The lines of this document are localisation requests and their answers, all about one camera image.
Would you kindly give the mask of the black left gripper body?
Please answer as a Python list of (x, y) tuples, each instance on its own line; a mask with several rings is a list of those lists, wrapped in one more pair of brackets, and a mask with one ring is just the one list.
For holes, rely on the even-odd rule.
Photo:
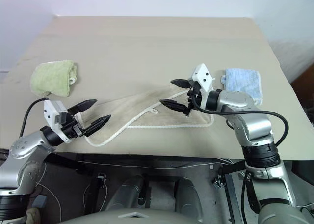
[(85, 129), (72, 115), (66, 115), (66, 121), (62, 124), (61, 130), (69, 139), (85, 135)]

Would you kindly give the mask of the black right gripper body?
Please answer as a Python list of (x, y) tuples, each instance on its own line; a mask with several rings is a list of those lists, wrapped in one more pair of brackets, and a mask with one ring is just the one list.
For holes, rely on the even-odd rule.
[(200, 92), (201, 86), (198, 82), (187, 80), (186, 84), (189, 87), (189, 91), (187, 93), (188, 106), (185, 115), (189, 116), (192, 110), (198, 111), (201, 108), (202, 94)]

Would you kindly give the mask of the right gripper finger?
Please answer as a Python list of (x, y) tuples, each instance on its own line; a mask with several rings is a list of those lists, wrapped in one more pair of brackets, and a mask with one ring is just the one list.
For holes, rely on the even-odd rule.
[(184, 104), (180, 104), (177, 101), (171, 100), (171, 99), (160, 99), (160, 102), (166, 106), (167, 108), (177, 111), (177, 112), (181, 112), (183, 113), (185, 116), (189, 116), (190, 115), (190, 108), (188, 108), (186, 105)]
[(171, 80), (171, 84), (180, 88), (190, 88), (190, 83), (186, 79), (174, 79)]

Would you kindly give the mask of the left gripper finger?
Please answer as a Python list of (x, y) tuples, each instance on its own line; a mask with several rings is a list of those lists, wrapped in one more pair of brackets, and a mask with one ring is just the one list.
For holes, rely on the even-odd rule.
[(84, 135), (89, 137), (90, 135), (94, 134), (100, 130), (110, 120), (110, 118), (111, 115), (109, 114), (93, 121), (91, 125), (84, 130)]
[(70, 108), (67, 109), (68, 113), (70, 115), (76, 115), (79, 112), (83, 112), (87, 109), (89, 109), (90, 107), (92, 107), (95, 103), (97, 102), (97, 99), (88, 99), (88, 100), (84, 100)]

